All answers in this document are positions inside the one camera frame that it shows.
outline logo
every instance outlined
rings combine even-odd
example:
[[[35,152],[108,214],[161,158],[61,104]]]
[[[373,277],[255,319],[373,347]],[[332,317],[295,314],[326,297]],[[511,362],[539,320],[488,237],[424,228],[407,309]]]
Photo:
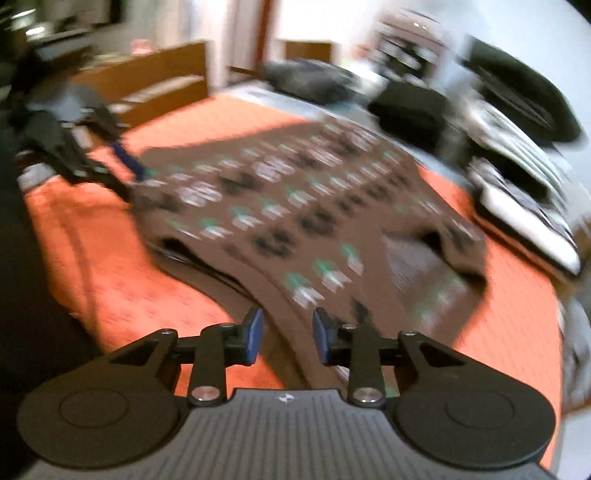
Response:
[[[282,401],[284,404],[294,401],[296,398],[291,393],[284,393],[282,396],[277,397],[277,400]]]

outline black pillow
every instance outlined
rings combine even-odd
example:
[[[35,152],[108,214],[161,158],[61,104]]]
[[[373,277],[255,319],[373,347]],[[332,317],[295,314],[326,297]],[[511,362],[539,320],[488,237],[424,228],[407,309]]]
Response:
[[[507,52],[474,40],[464,66],[482,80],[485,100],[536,144],[545,147],[580,137],[581,126],[560,90]]]
[[[445,126],[446,103],[435,90],[393,81],[368,110],[379,118],[386,133],[433,153]]]

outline black bag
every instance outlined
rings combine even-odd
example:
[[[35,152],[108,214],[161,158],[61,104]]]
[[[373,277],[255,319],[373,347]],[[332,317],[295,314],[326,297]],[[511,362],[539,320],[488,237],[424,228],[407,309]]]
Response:
[[[18,150],[0,110],[0,478],[10,478],[32,459],[15,421],[26,393],[101,354],[80,322],[49,292],[41,248],[17,182]]]
[[[319,60],[268,63],[263,77],[275,91],[318,105],[348,100],[357,82],[350,71]]]
[[[441,93],[407,82],[390,82],[369,106],[386,133],[432,153],[445,127],[447,100]]]

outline clothing pile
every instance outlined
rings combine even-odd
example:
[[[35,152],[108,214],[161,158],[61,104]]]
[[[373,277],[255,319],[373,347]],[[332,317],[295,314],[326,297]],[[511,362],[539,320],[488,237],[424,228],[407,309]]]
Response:
[[[467,139],[476,221],[553,277],[576,277],[568,179],[551,151],[580,137],[576,118],[554,85],[504,51],[475,40],[464,65],[478,77],[456,122]]]

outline grey fabric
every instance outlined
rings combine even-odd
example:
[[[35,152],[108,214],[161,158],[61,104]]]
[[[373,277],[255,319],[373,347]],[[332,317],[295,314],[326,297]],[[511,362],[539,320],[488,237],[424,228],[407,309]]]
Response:
[[[357,82],[353,73],[341,67],[303,59],[267,63],[264,77],[275,91],[317,105],[347,100]]]
[[[564,306],[563,410],[591,399],[591,325],[575,298]]]

